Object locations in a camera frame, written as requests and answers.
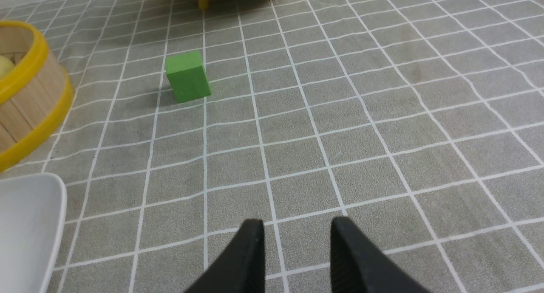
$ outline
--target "gray floor mat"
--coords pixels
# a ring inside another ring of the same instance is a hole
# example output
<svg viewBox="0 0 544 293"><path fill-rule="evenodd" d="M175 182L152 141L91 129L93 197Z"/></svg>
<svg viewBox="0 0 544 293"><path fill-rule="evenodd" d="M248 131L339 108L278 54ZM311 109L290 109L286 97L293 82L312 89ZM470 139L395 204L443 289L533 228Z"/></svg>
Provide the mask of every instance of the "gray floor mat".
<svg viewBox="0 0 544 293"><path fill-rule="evenodd" d="M178 292L245 218L267 292L326 292L350 216L435 292L544 289L544 0L47 0L77 88L0 178L68 186L49 292ZM165 56L212 95L177 104Z"/></svg>

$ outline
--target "white bowl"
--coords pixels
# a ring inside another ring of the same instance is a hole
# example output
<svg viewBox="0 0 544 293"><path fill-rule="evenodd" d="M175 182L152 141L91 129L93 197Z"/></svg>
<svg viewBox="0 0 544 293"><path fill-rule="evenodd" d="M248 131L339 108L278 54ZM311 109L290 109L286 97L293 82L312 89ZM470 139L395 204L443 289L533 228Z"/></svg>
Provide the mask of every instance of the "white bowl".
<svg viewBox="0 0 544 293"><path fill-rule="evenodd" d="M0 291L46 292L65 216L66 186L57 175L0 180Z"/></svg>

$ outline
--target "white grid line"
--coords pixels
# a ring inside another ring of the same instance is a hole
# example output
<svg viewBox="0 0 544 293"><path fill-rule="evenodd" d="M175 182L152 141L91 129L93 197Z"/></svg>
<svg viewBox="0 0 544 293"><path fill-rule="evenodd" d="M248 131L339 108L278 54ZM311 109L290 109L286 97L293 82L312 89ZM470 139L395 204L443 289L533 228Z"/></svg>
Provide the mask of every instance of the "white grid line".
<svg viewBox="0 0 544 293"><path fill-rule="evenodd" d="M236 10L239 11L238 2L236 3ZM261 131L261 125L260 125L259 120L258 120L259 116L258 116L258 112L257 112L257 103L256 103L256 100L255 100L255 94L254 94L255 90L253 89L253 79L251 78L250 67L249 67L249 58L247 57L247 49L245 47L244 28L243 28L242 23L241 23L240 14L238 14L238 26L240 28L240 36L241 36L241 40L242 40L242 47L243 47L243 50L244 50L244 55L246 55L246 57L245 57L245 67L246 67L246 70L247 70L247 77L248 77L248 80L249 80L249 88L250 88L250 92L251 92L251 103L252 103L252 106L253 106L253 115L255 117L255 125L256 125L256 128L257 128L257 138L259 140L259 149L260 149L260 152L261 152L261 161L263 163L264 178L265 178L265 182L266 182L266 193L268 195L268 203L270 205L270 216L272 217L272 220L275 221L276 218L277 218L276 217L276 206L275 206L275 203L274 203L274 196L272 195L272 186L270 185L270 173L268 172L268 163L266 161L266 155L265 155L265 152L264 152L264 141L263 141L263 136L262 136L262 131ZM285 272L285 270L286 270L286 268L285 268L285 258L283 256L283 247L282 247L282 242L281 242L281 239L280 239L280 229L279 229L277 224L274 224L274 238L276 240L276 247L278 248L278 260L280 262L280 271ZM284 292L289 293L289 283L287 281L286 276L282 277L282 283L283 283Z"/></svg>
<svg viewBox="0 0 544 293"><path fill-rule="evenodd" d="M170 15L168 17L168 24L170 24L170 21L171 21L172 8L173 8L173 0L170 0ZM167 30L167 37L168 37L169 32L170 32L170 27L168 27L168 30ZM165 65L165 62L166 62L167 48L168 48L168 41L164 45L164 52L163 52L163 55L162 55L162 59L163 59L162 69L164 69L164 65ZM130 50L130 47L127 49L126 59L128 59L129 50ZM164 80L164 78L161 78L161 80L159 81L159 88L163 87L163 80ZM128 292L129 293L132 293L132 291L134 291L134 282L136 281L136 272L138 270L138 251L140 250L140 240L142 238L142 226L144 224L144 213L145 213L144 212L144 207L146 206L146 202L147 202L147 190L149 188L149 177L151 175L151 161L153 160L153 146L154 146L155 140L156 140L157 118L158 118L160 105L161 105L161 91L159 90L159 93L157 95L157 106L155 106L155 113L153 115L153 130L152 130L152 133L151 133L151 141L150 141L150 145L149 145L149 157L147 159L147 169L146 169L146 173L145 173L144 191L143 191L143 194L142 194L142 204L140 206L140 214L139 214L139 217L138 217L138 229L136 230L136 244L134 246L134 258L133 258L133 262L132 262L132 272L130 273L130 283L129 283L129 286L128 286Z"/></svg>
<svg viewBox="0 0 544 293"><path fill-rule="evenodd" d="M125 57L125 63L123 64L123 67L121 69L121 76L123 75L123 73L125 71L126 61L128 59L128 55L130 53L130 46L131 46L133 40L134 40L134 32L132 33L132 38L130 40L130 44L128 45L128 50L127 50L127 54L126 54L126 57ZM117 82L117 88L116 88L115 93L114 93L114 98L111 101L111 104L110 104L110 107L109 107L109 110L108 110L108 114L106 116L106 122L104 123L104 126L102 128L102 133L100 135L99 144L98 144L97 150L95 152L93 162L91 163L91 169L89 170L89 177L87 178L87 187L85 188L85 196L84 196L84 199L83 199L83 205L82 205L82 208L81 208L81 213L80 213L79 219L81 219L85 214L85 208L87 207L87 200L89 198L89 189L90 189L90 185L91 185L91 178L93 177L93 171L95 169L96 162L98 160L99 152L100 152L101 147L102 147L102 142L104 141L105 132L106 132L106 129L108 127L108 121L109 121L109 118L111 117L111 112L113 110L113 105L115 104L115 97L119 93L119 88L121 87L121 76L119 78L119 81ZM78 237L78 234L79 234L80 227L81 227L81 221L78 221L76 223L76 229L74 230L74 237L72 238L72 243L70 244L70 250L68 251L68 257L66 258L66 266L68 266L70 264L70 261L72 260L72 255L74 253L74 248L76 246L76 241L77 241L77 237ZM67 272L68 272L67 268L62 272L62 278L61 278L60 283L59 283L58 293L62 292L62 287L64 285L64 280L66 280L66 273Z"/></svg>

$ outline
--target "green block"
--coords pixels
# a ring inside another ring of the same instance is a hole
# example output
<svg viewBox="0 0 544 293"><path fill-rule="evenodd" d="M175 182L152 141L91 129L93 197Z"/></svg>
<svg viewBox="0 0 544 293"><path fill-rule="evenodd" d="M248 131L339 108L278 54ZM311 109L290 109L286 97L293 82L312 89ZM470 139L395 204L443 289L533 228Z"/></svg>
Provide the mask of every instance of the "green block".
<svg viewBox="0 0 544 293"><path fill-rule="evenodd" d="M169 56L165 67L177 103L211 96L200 52L191 51Z"/></svg>

